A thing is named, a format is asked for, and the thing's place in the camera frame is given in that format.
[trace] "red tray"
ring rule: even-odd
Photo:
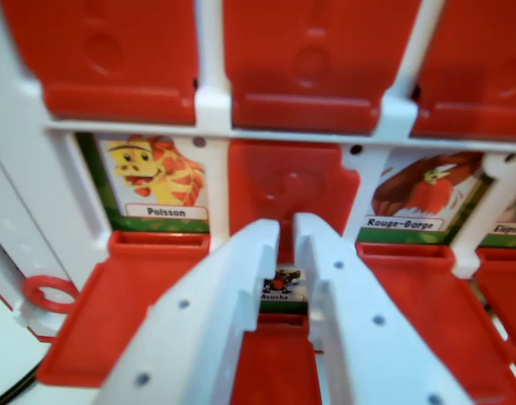
[[[321,404],[306,316],[260,315],[243,339],[231,404]]]
[[[115,231],[40,366],[46,384],[100,386],[148,307],[209,252],[209,235]]]
[[[468,283],[451,273],[447,246],[357,244],[357,251],[476,403],[516,404],[506,344]]]
[[[477,254],[481,258],[477,285],[508,332],[516,354],[516,249],[485,248]]]

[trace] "white plastic frame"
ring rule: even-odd
[[[57,120],[47,112],[42,102],[40,84],[19,60],[0,13],[0,165],[8,178],[8,184],[12,184],[18,200],[30,217],[31,229],[36,229],[35,233],[28,234],[28,242],[31,246],[48,248],[45,251],[51,252],[55,263],[50,271],[61,278],[68,276],[78,289],[83,287],[94,265],[107,257],[106,241],[111,229],[73,133],[137,132],[171,136],[185,155],[206,166],[212,251],[225,242],[229,235],[227,156],[230,139],[340,144],[343,165],[356,169],[361,176],[361,186],[343,234],[347,245],[353,249],[380,173],[393,148],[516,153],[516,143],[511,142],[409,137],[417,117],[417,105],[409,99],[409,94],[417,81],[443,4],[444,0],[422,0],[395,81],[381,100],[379,123],[370,136],[232,128],[230,84],[223,62],[222,0],[195,0],[199,54],[195,126]],[[206,147],[194,147],[194,137],[205,138]],[[362,153],[350,153],[355,144],[363,146]],[[513,198],[515,190],[509,187],[500,192],[504,193],[502,197],[505,201]],[[2,209],[8,210],[6,215],[11,214],[10,206]],[[477,215],[484,216],[486,213],[488,221],[499,214],[491,202],[482,210]],[[467,268],[455,269],[462,277],[468,277],[476,268],[473,262],[475,241],[485,232],[482,227],[476,229],[472,226],[468,224],[467,230],[459,235],[454,244],[459,268]],[[19,265],[20,271],[29,275],[27,267],[16,259],[21,255],[19,243],[8,244],[5,248]],[[35,248],[33,253],[41,255],[43,249]]]

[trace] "hole in plastic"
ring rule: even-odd
[[[178,304],[178,306],[184,310],[187,306],[189,306],[191,302],[189,300],[181,300]]]
[[[360,154],[363,151],[363,146],[361,145],[353,145],[352,148],[350,148],[351,154]]]
[[[414,87],[413,91],[411,92],[411,99],[414,101],[418,101],[421,98],[421,86],[419,84],[416,84],[416,87]]]
[[[382,327],[383,325],[385,325],[385,318],[381,315],[376,315],[373,317],[373,322],[379,327]]]
[[[438,394],[430,394],[428,396],[428,403],[432,405],[443,405],[442,398]]]
[[[192,139],[192,143],[194,144],[194,146],[196,146],[197,148],[203,148],[204,146],[206,146],[206,139],[203,138],[203,137],[194,137]]]
[[[148,373],[139,373],[137,378],[134,380],[134,383],[138,388],[142,388],[151,380],[151,376]]]

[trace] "cartoon bird card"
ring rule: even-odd
[[[280,267],[273,280],[265,280],[261,294],[262,310],[306,310],[307,287],[304,272],[293,267]]]
[[[483,176],[482,153],[393,151],[379,180],[360,241],[443,243]]]
[[[171,138],[79,134],[115,230],[208,232],[206,171]]]
[[[481,245],[516,247],[516,196],[492,226]]]

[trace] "white name label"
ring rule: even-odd
[[[363,227],[379,230],[426,230],[437,232],[442,227],[442,223],[442,219],[367,216],[365,217]]]
[[[516,235],[516,224],[497,224],[491,234]]]
[[[127,204],[125,210],[129,217],[207,220],[207,210],[204,207]]]

